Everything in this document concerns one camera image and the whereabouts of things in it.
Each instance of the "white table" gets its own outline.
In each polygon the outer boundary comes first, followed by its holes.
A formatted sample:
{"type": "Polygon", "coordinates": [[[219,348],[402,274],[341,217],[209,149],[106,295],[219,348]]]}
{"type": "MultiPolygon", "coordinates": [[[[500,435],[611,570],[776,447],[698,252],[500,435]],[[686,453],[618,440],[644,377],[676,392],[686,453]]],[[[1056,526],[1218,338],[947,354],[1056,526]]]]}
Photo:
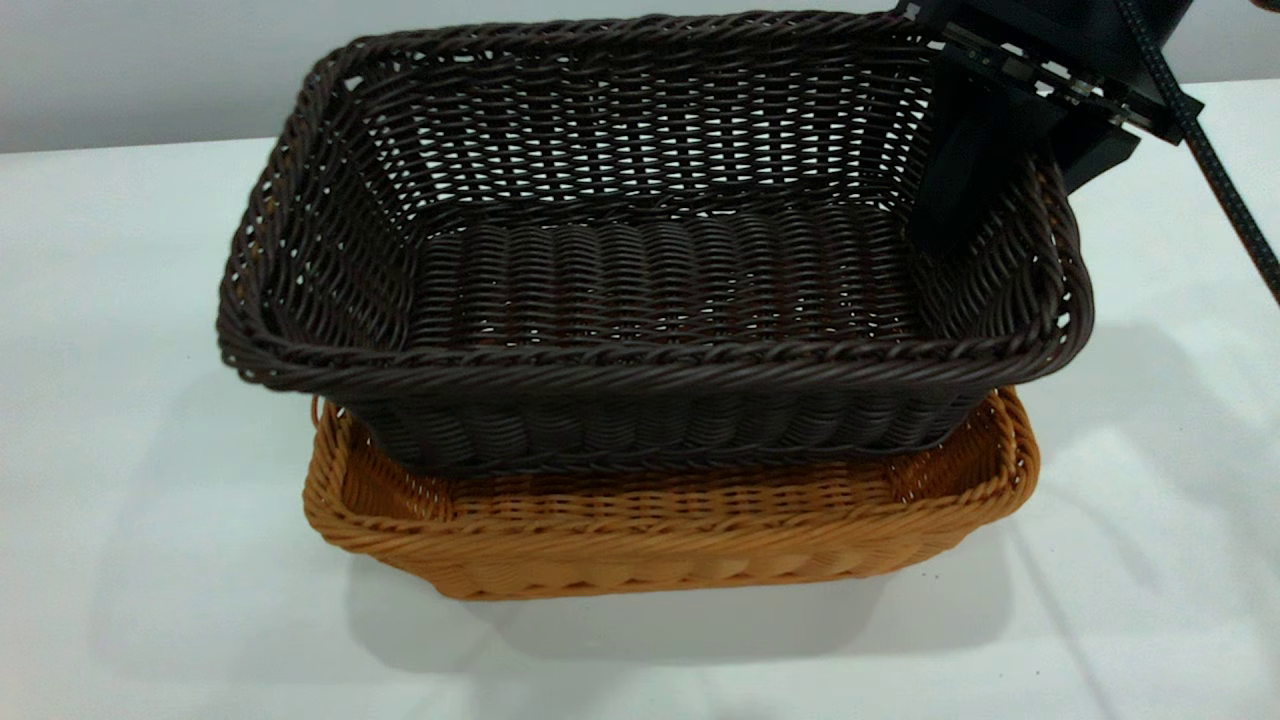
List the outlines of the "white table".
{"type": "MultiPolygon", "coordinates": [[[[1204,85],[1280,238],[1280,81],[1204,85]]],[[[1012,519],[897,575],[467,605],[333,548],[214,340],[270,141],[0,156],[0,716],[1280,717],[1280,310],[1185,149],[1075,196],[1092,343],[1012,519]]]]}

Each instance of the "black cable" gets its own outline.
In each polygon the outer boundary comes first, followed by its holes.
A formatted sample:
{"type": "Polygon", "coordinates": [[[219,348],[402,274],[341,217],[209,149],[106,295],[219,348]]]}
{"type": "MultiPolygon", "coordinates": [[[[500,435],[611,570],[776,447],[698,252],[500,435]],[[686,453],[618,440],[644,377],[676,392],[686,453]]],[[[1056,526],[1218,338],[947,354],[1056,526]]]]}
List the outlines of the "black cable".
{"type": "Polygon", "coordinates": [[[1152,37],[1151,28],[1147,27],[1147,20],[1142,17],[1135,1],[1116,0],[1116,5],[1124,17],[1125,24],[1129,26],[1129,32],[1138,44],[1138,51],[1142,54],[1143,64],[1147,65],[1147,72],[1156,81],[1156,88],[1174,114],[1174,122],[1178,123],[1183,135],[1187,136],[1187,145],[1190,146],[1192,155],[1199,163],[1201,172],[1204,173],[1204,179],[1213,188],[1213,195],[1217,196],[1219,205],[1222,206],[1222,211],[1231,220],[1235,234],[1240,236],[1244,250],[1248,251],[1253,265],[1258,269],[1258,274],[1262,275],[1262,281],[1267,283],[1271,296],[1280,305],[1280,261],[1276,261],[1275,251],[1267,245],[1267,238],[1262,234],[1262,229],[1258,228],[1258,223],[1253,219],[1253,214],[1249,213],[1244,199],[1240,197],[1240,192],[1235,190],[1231,176],[1226,173],[1222,160],[1213,151],[1213,145],[1210,143],[1208,136],[1204,135],[1199,120],[1196,119],[1196,113],[1188,106],[1187,96],[1178,85],[1172,70],[1169,69],[1169,63],[1165,61],[1165,56],[1161,54],[1155,37],[1152,37]]]}

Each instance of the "wicker basket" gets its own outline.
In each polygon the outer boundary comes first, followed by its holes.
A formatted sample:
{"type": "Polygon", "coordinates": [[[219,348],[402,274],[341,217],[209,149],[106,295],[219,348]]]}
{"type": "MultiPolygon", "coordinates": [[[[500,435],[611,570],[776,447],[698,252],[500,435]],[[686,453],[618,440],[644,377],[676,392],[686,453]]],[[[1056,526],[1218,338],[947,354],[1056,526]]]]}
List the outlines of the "wicker basket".
{"type": "Polygon", "coordinates": [[[799,465],[937,445],[1092,323],[1048,155],[904,237],[934,51],[896,15],[367,37],[307,77],[221,286],[223,356],[422,474],[799,465]]]}
{"type": "Polygon", "coordinates": [[[1012,391],[936,450],[792,469],[447,480],[407,474],[326,405],[303,503],[326,541],[504,600],[890,573],[1030,497],[1039,450],[1012,391]]]}

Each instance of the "basket rim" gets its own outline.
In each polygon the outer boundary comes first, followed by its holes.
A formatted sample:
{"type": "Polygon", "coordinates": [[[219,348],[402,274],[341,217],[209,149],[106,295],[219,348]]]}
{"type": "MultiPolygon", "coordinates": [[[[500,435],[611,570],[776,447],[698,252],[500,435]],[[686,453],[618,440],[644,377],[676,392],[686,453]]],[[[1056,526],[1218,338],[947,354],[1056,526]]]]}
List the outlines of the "basket rim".
{"type": "Polygon", "coordinates": [[[550,22],[529,24],[472,24],[442,29],[408,31],[365,36],[334,50],[307,74],[294,111],[285,122],[268,165],[251,191],[248,208],[237,228],[220,288],[218,318],[223,360],[242,379],[273,389],[329,395],[340,401],[381,398],[419,392],[484,393],[572,393],[672,392],[713,387],[718,392],[767,389],[791,392],[804,388],[854,389],[876,386],[989,388],[1024,382],[1061,368],[1083,347],[1091,332],[1092,291],[1079,258],[1078,229],[1066,206],[1061,173],[1048,161],[1038,173],[1048,215],[1056,227],[1064,269],[1064,295],[1069,300],[1046,307],[1042,318],[1020,332],[1002,337],[964,340],[856,338],[841,342],[755,342],[717,346],[645,346],[575,348],[564,357],[550,359],[547,348],[494,348],[467,351],[466,359],[443,348],[379,351],[294,342],[273,333],[262,320],[256,296],[266,284],[268,266],[275,258],[271,242],[255,246],[255,238],[275,237],[273,228],[291,211],[293,188],[303,177],[306,158],[320,137],[321,120],[334,88],[360,64],[430,46],[453,53],[484,47],[571,47],[614,37],[618,32],[653,42],[718,38],[759,41],[773,32],[840,33],[856,37],[895,32],[910,37],[928,31],[905,17],[890,13],[753,12],[732,15],[645,15],[635,19],[550,22]],[[257,258],[239,281],[232,277],[237,250],[257,258]],[[246,297],[248,302],[241,304],[246,297]],[[1073,319],[1066,342],[1052,327],[1069,313],[1073,319]]]}
{"type": "MultiPolygon", "coordinates": [[[[303,489],[303,506],[311,525],[328,542],[346,550],[374,553],[372,548],[378,548],[378,555],[394,556],[416,553],[421,547],[429,546],[434,553],[451,560],[509,556],[511,552],[539,557],[575,555],[573,544],[570,543],[566,548],[564,541],[580,542],[584,537],[590,537],[593,553],[599,551],[614,556],[632,553],[654,557],[687,553],[687,548],[655,551],[645,547],[646,541],[657,537],[689,539],[703,553],[741,553],[755,546],[777,550],[780,538],[790,552],[844,547],[851,538],[860,543],[876,538],[891,543],[899,542],[905,534],[954,536],[1014,512],[1034,492],[1039,475],[1039,448],[1016,392],[1012,388],[993,391],[984,406],[992,407],[1004,433],[1000,442],[1000,469],[989,479],[959,495],[908,503],[808,509],[774,514],[769,521],[741,515],[735,518],[736,523],[726,523],[724,518],[700,518],[690,521],[654,521],[646,528],[627,525],[585,529],[593,525],[591,520],[558,519],[536,527],[511,520],[511,528],[500,530],[492,527],[498,523],[477,528],[467,521],[402,520],[351,510],[344,505],[342,492],[358,420],[326,404],[320,416],[314,418],[317,423],[316,441],[303,489]],[[975,523],[975,516],[982,520],[975,523]]],[[[878,461],[887,465],[893,459],[878,461]]]]}

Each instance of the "orange wicker basket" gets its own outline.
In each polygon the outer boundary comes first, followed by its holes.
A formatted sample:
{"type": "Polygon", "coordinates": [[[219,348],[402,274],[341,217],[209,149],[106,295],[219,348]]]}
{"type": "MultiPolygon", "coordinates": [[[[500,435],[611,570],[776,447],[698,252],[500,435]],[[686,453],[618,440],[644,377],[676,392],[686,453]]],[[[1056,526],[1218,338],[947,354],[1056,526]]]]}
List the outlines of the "orange wicker basket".
{"type": "Polygon", "coordinates": [[[1015,511],[1039,471],[1011,389],[993,392],[936,450],[687,474],[415,477],[337,407],[316,424],[303,492],[311,525],[462,600],[890,573],[1015,511]]]}

